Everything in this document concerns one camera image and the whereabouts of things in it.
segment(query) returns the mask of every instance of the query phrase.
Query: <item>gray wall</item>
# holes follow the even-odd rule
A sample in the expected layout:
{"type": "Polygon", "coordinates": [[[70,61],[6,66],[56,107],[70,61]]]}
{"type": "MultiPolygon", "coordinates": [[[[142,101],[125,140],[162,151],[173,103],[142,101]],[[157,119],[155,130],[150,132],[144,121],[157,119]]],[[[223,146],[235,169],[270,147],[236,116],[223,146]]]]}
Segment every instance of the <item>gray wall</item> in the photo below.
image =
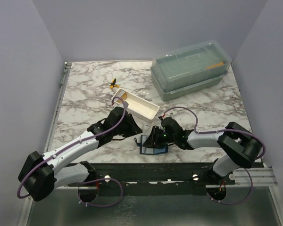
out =
{"type": "Polygon", "coordinates": [[[233,71],[253,131],[262,137],[283,196],[283,0],[269,0],[233,71]]]}
{"type": "Polygon", "coordinates": [[[62,57],[30,0],[0,0],[0,226],[17,224],[17,176],[44,149],[62,57]]]}
{"type": "Polygon", "coordinates": [[[217,40],[231,57],[266,0],[33,0],[66,61],[152,59],[217,40]]]}

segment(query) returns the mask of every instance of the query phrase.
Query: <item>marble tabletop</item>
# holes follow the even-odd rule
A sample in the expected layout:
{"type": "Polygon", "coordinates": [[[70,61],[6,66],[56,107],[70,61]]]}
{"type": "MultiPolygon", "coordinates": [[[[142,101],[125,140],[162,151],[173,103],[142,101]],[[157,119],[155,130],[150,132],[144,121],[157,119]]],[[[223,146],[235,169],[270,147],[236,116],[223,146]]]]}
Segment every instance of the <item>marble tabletop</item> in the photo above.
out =
{"type": "MultiPolygon", "coordinates": [[[[117,90],[109,88],[113,78],[116,78],[117,84],[123,88],[149,93],[130,91],[160,106],[157,117],[150,123],[134,117],[143,134],[150,134],[152,126],[160,125],[158,116],[173,106],[184,106],[193,110],[199,118],[199,131],[221,129],[230,121],[235,121],[250,130],[249,120],[231,68],[218,85],[163,102],[152,83],[150,66],[151,61],[72,63],[51,150],[68,143],[86,131],[91,124],[108,116],[113,109],[111,98],[117,90]]],[[[193,128],[195,118],[191,113],[183,109],[174,109],[173,113],[184,129],[193,128]]],[[[225,154],[221,148],[181,150],[173,145],[166,154],[141,155],[140,148],[133,138],[112,141],[81,156],[75,162],[213,162],[225,154]]]]}

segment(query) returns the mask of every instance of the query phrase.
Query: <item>storage box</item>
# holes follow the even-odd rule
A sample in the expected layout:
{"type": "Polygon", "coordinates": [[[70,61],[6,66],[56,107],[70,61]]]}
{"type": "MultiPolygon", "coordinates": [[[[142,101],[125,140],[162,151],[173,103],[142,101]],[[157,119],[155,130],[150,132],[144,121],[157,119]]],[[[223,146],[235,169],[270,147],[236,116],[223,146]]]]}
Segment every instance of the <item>storage box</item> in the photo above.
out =
{"type": "Polygon", "coordinates": [[[152,79],[167,101],[218,84],[231,62],[216,41],[204,42],[153,59],[152,79]]]}
{"type": "Polygon", "coordinates": [[[124,89],[118,89],[112,98],[114,97],[120,97],[129,104],[127,108],[128,113],[148,122],[154,119],[159,110],[158,105],[142,99],[124,89]]]}

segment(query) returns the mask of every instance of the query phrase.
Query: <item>purple cable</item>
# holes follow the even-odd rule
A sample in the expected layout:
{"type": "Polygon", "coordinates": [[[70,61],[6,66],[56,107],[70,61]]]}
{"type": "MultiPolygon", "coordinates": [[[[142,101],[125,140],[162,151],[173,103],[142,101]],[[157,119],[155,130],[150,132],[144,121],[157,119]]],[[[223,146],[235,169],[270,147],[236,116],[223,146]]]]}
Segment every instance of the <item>purple cable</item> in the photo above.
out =
{"type": "Polygon", "coordinates": [[[190,110],[189,108],[186,108],[186,107],[171,107],[169,109],[167,109],[164,114],[166,114],[168,111],[172,110],[172,109],[175,109],[175,108],[181,108],[181,109],[184,109],[184,110],[187,110],[189,112],[191,112],[195,118],[196,118],[196,123],[195,123],[195,126],[194,126],[194,132],[197,133],[197,134],[214,134],[214,133],[220,133],[220,132],[236,132],[236,133],[242,133],[242,134],[246,134],[246,135],[249,135],[251,137],[253,137],[254,139],[256,139],[257,141],[259,141],[262,145],[262,148],[263,148],[263,151],[262,153],[256,158],[256,159],[259,159],[259,158],[262,158],[263,155],[265,155],[265,152],[266,152],[266,146],[265,144],[263,143],[263,141],[257,137],[256,135],[252,134],[252,133],[248,133],[248,132],[245,132],[245,131],[242,131],[242,130],[238,130],[238,129],[221,129],[221,130],[217,130],[217,131],[204,131],[204,132],[198,132],[196,130],[196,127],[198,125],[198,117],[197,115],[195,114],[195,112],[193,112],[192,110],[190,110]]]}
{"type": "MultiPolygon", "coordinates": [[[[103,134],[106,134],[106,133],[110,132],[111,130],[115,129],[115,128],[122,122],[122,120],[123,120],[124,117],[125,117],[125,113],[126,113],[126,105],[125,105],[125,102],[123,101],[123,99],[120,98],[120,97],[114,97],[114,98],[112,99],[112,105],[114,104],[114,100],[115,100],[115,99],[119,99],[119,100],[122,102],[123,106],[124,106],[124,111],[123,111],[122,117],[121,117],[120,120],[117,122],[117,124],[115,124],[113,127],[111,127],[110,129],[108,129],[108,130],[106,130],[106,131],[104,131],[104,132],[101,132],[101,133],[96,134],[96,135],[92,135],[92,136],[90,136],[90,137],[86,137],[86,138],[82,139],[82,141],[89,140],[89,139],[92,139],[92,138],[101,136],[101,135],[103,135],[103,134]]],[[[71,148],[71,147],[73,147],[74,145],[76,145],[76,144],[78,144],[78,143],[80,143],[79,140],[78,140],[78,141],[75,141],[75,142],[73,142],[73,143],[71,143],[70,145],[68,145],[68,146],[66,146],[66,147],[64,147],[63,149],[61,149],[60,151],[58,151],[58,152],[55,153],[54,155],[55,155],[55,156],[58,156],[59,154],[61,154],[61,153],[64,152],[65,150],[67,150],[68,148],[71,148]]],[[[54,158],[54,156],[52,155],[51,157],[49,157],[49,158],[45,159],[44,161],[40,162],[38,165],[36,165],[35,167],[33,167],[32,170],[29,171],[28,174],[23,178],[23,180],[21,181],[20,186],[19,186],[19,188],[18,188],[18,190],[17,190],[17,197],[18,197],[19,199],[24,199],[24,198],[30,196],[30,194],[26,194],[26,195],[24,195],[24,196],[21,196],[21,195],[20,195],[21,188],[23,187],[25,181],[26,181],[26,180],[32,175],[32,173],[35,172],[40,166],[42,166],[43,164],[47,163],[49,160],[52,160],[53,158],[54,158]]]]}
{"type": "Polygon", "coordinates": [[[88,205],[88,206],[103,207],[103,208],[105,208],[105,207],[115,206],[116,204],[118,204],[118,203],[122,200],[122,198],[123,198],[123,187],[122,187],[121,183],[120,183],[118,180],[115,180],[115,179],[113,179],[113,178],[101,178],[101,179],[96,179],[96,180],[91,180],[91,181],[82,182],[82,183],[80,183],[80,184],[81,184],[81,185],[85,185],[85,184],[94,183],[94,182],[98,182],[98,181],[102,181],[102,180],[113,180],[113,181],[115,181],[115,182],[119,185],[119,188],[121,189],[121,194],[119,195],[118,200],[116,200],[114,203],[108,204],[108,205],[91,204],[91,203],[88,203],[88,202],[83,202],[83,201],[81,200],[80,193],[79,193],[79,194],[78,194],[78,198],[79,198],[79,200],[80,200],[79,204],[80,204],[80,203],[83,203],[83,204],[88,205]]]}
{"type": "Polygon", "coordinates": [[[213,199],[212,196],[210,196],[210,194],[208,193],[208,195],[211,198],[211,200],[214,201],[214,202],[217,202],[219,204],[229,205],[229,206],[238,205],[238,204],[241,204],[241,203],[247,201],[250,198],[251,194],[253,193],[254,185],[253,185],[253,180],[251,179],[250,172],[247,169],[245,169],[245,168],[243,168],[243,169],[247,172],[247,174],[249,175],[249,178],[250,178],[250,192],[244,199],[242,199],[241,201],[238,201],[238,202],[222,202],[222,201],[218,201],[216,199],[213,199]]]}

